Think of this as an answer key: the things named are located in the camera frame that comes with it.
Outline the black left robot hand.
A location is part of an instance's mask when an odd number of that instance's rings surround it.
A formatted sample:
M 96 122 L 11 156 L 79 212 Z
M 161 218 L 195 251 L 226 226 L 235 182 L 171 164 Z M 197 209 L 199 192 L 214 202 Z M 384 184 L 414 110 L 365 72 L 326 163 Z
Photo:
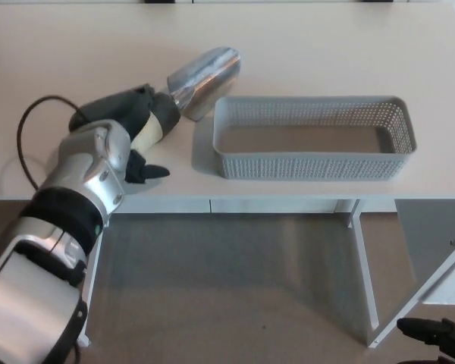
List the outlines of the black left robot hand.
M 90 122 L 117 121 L 129 134 L 131 151 L 125 181 L 144 184 L 170 175 L 163 166 L 147 162 L 147 152 L 177 125 L 180 112 L 170 95 L 149 84 L 115 93 L 79 107 L 69 121 L 72 132 Z

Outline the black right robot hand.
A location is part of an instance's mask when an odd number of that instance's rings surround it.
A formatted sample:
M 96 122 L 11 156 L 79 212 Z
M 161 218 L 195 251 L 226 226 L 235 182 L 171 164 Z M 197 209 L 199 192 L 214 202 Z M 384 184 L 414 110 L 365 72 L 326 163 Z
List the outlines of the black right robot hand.
M 406 360 L 403 363 L 455 363 L 455 322 L 424 318 L 399 318 L 397 328 L 407 337 L 437 346 L 445 356 L 437 359 Z

